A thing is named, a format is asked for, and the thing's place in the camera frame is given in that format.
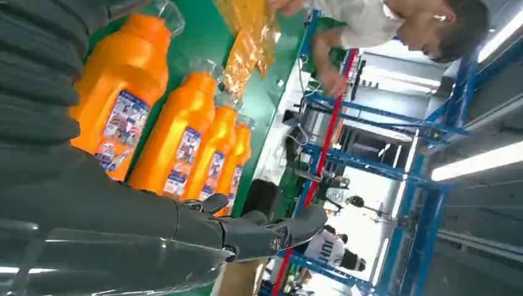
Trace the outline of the person's left hand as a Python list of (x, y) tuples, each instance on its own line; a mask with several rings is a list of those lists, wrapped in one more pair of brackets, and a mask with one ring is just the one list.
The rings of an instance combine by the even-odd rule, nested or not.
[(319, 70), (319, 80), (324, 93), (331, 97), (338, 97), (347, 90), (347, 79), (334, 67)]

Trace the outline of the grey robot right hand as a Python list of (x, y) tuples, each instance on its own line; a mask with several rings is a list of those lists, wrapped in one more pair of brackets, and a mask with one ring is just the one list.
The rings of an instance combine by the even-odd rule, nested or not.
[(1, 146), (2, 295), (166, 295), (310, 240), (322, 208), (215, 218), (108, 178), (70, 146)]

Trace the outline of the person's right hand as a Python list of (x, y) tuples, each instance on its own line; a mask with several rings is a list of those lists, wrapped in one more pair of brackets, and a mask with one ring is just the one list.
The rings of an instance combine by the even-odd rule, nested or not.
[(293, 16), (303, 9), (305, 0), (268, 0), (269, 7), (280, 10), (285, 16)]

